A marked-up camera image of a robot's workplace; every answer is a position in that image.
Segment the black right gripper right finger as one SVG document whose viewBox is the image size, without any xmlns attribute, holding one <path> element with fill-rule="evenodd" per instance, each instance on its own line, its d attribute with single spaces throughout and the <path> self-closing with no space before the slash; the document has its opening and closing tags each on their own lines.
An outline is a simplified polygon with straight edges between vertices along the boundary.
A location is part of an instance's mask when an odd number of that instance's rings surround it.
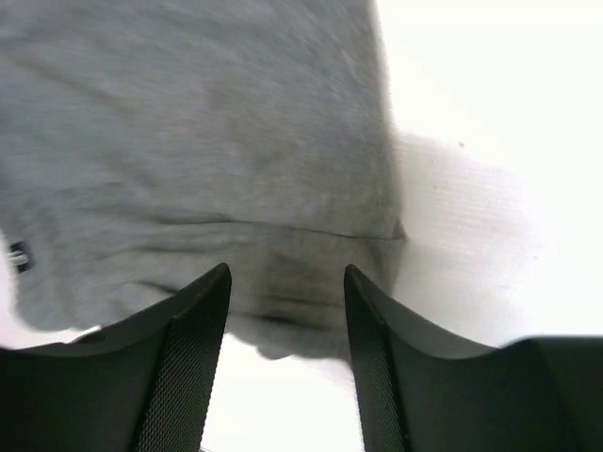
<svg viewBox="0 0 603 452">
<path fill-rule="evenodd" d="M 344 275 L 351 368 L 368 451 L 598 451 L 602 341 L 488 347 Z"/>
</svg>

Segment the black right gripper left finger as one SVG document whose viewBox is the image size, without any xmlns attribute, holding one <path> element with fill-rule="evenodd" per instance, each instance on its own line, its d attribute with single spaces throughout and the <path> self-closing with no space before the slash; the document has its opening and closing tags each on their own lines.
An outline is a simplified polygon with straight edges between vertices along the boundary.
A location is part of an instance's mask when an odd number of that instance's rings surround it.
<svg viewBox="0 0 603 452">
<path fill-rule="evenodd" d="M 1 352 L 5 451 L 196 451 L 229 310 L 215 266 L 71 344 Z"/>
</svg>

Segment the grey shorts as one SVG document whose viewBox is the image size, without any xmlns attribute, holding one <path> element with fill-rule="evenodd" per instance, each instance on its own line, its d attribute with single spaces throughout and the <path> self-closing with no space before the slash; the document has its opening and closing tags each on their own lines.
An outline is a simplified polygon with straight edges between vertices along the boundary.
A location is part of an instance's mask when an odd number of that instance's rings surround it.
<svg viewBox="0 0 603 452">
<path fill-rule="evenodd" d="M 15 308 L 84 330 L 232 272 L 227 330 L 344 358 L 346 266 L 405 241 L 368 1 L 5 1 L 1 231 Z"/>
</svg>

